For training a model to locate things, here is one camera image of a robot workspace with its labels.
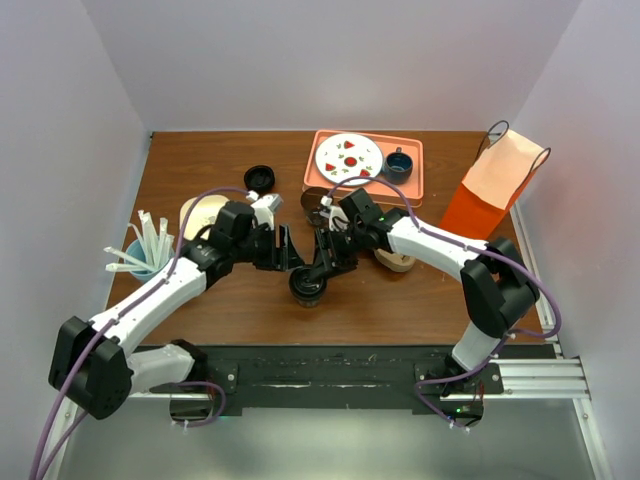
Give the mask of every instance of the orange paper bag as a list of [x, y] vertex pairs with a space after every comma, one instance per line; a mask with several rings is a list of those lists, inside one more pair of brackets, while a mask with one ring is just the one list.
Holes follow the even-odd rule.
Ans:
[[[482, 150], [500, 125], [506, 129]], [[496, 123], [483, 138], [476, 161], [456, 190], [440, 228], [463, 237], [488, 239], [550, 153], [550, 148], [542, 149], [510, 130], [505, 120]]]

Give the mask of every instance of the orange tray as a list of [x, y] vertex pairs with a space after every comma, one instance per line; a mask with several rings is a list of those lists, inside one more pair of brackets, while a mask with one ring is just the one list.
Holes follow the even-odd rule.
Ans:
[[[409, 155], [413, 160], [413, 172], [411, 173], [409, 180], [402, 185], [398, 185], [398, 187], [402, 193], [407, 196], [412, 207], [419, 207], [422, 205], [422, 197], [424, 195], [424, 160], [422, 155], [422, 142], [411, 138], [390, 137], [388, 135], [376, 135], [372, 133], [318, 130], [315, 138], [313, 139], [311, 153], [309, 154], [309, 161], [307, 162], [307, 169], [304, 172], [304, 183], [302, 185], [303, 192], [311, 187], [323, 187], [327, 189], [333, 187], [334, 184], [324, 178], [318, 171], [318, 168], [316, 167], [315, 153], [318, 145], [330, 136], [338, 133], [356, 133], [370, 138], [376, 143], [376, 145], [378, 145], [378, 147], [380, 147], [385, 158], [390, 153], [395, 152], [396, 148], [401, 147], [402, 151]], [[335, 196], [336, 198], [342, 198], [353, 191], [354, 188], [359, 187], [340, 187], [336, 190]], [[404, 205], [400, 197], [394, 191], [378, 182], [369, 182], [366, 185], [362, 185], [362, 188], [364, 188], [376, 202], [387, 203], [390, 205]]]

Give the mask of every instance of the white straw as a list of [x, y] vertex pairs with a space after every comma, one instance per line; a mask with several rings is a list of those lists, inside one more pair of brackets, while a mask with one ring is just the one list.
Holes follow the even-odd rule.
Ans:
[[146, 269], [138, 265], [127, 263], [108, 263], [104, 269], [107, 272], [144, 272]]
[[171, 245], [173, 245], [173, 235], [167, 235], [164, 237], [164, 241], [162, 242], [162, 247], [160, 249], [158, 258], [159, 265], [157, 268], [162, 268], [169, 261], [169, 252], [171, 251]]
[[152, 265], [155, 265], [155, 256], [156, 249], [158, 248], [158, 234], [156, 233], [156, 227], [153, 225], [153, 220], [151, 218], [151, 214], [149, 212], [140, 213], [142, 210], [138, 212], [140, 215], [140, 225], [142, 225], [142, 236], [144, 237], [144, 242], [146, 244], [147, 257], [146, 260]]
[[136, 237], [138, 237], [140, 248], [142, 248], [142, 253], [144, 253], [144, 258], [145, 259], [149, 258], [149, 255], [147, 254], [147, 245], [144, 243], [144, 237], [140, 233], [140, 230], [138, 230], [138, 227], [135, 226], [133, 223], [130, 223], [129, 226], [133, 227], [133, 231], [136, 232]]
[[162, 217], [160, 219], [160, 233], [158, 234], [158, 244], [156, 245], [156, 249], [153, 252], [153, 264], [155, 265], [156, 269], [164, 266], [164, 255], [162, 255], [161, 252], [164, 249], [164, 239], [167, 236], [168, 223], [169, 221], [166, 218]]
[[129, 263], [133, 263], [134, 265], [138, 265], [139, 267], [142, 267], [145, 270], [149, 270], [150, 272], [155, 271], [155, 269], [151, 265], [144, 263], [143, 261], [138, 260], [137, 258], [132, 257], [131, 255], [124, 253], [120, 250], [117, 250], [113, 247], [105, 247], [104, 251], [107, 253], [113, 253], [114, 255], [122, 258], [123, 260], [126, 260]]

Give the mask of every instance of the black lid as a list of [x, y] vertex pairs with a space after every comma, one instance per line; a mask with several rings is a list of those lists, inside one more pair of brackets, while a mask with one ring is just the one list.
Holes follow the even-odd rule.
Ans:
[[244, 174], [244, 184], [257, 193], [269, 192], [276, 183], [276, 174], [267, 165], [256, 165]]

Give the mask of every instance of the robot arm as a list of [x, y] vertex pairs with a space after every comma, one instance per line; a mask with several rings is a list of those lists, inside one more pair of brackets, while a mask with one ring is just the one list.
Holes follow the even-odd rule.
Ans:
[[[472, 240], [420, 220], [416, 226], [405, 210], [394, 208], [383, 213], [364, 189], [342, 199], [340, 207], [331, 206], [327, 197], [323, 204], [329, 209], [330, 229], [316, 232], [312, 280], [353, 270], [357, 266], [356, 252], [382, 248], [416, 257], [462, 283], [471, 322], [446, 359], [444, 371], [435, 376], [455, 376], [478, 367], [540, 297], [537, 287], [520, 272], [444, 238], [478, 250], [491, 250], [522, 265], [522, 258], [510, 240], [498, 239], [491, 243]], [[422, 229], [434, 235], [425, 234]]]
[[[253, 263], [261, 270], [288, 271], [304, 264], [288, 227], [276, 236], [274, 213], [282, 204], [267, 195], [252, 205], [228, 202], [204, 233], [187, 242], [175, 268], [167, 265], [129, 297], [95, 315], [89, 322], [73, 317], [58, 333], [49, 383], [60, 389], [80, 352], [112, 319], [118, 321], [103, 336], [74, 377], [67, 396], [97, 419], [115, 412], [131, 393], [183, 380], [206, 380], [207, 357], [178, 340], [156, 350], [134, 353], [144, 338], [178, 307], [205, 292], [233, 265]], [[158, 291], [150, 294], [152, 289]], [[141, 297], [144, 301], [131, 308]]]

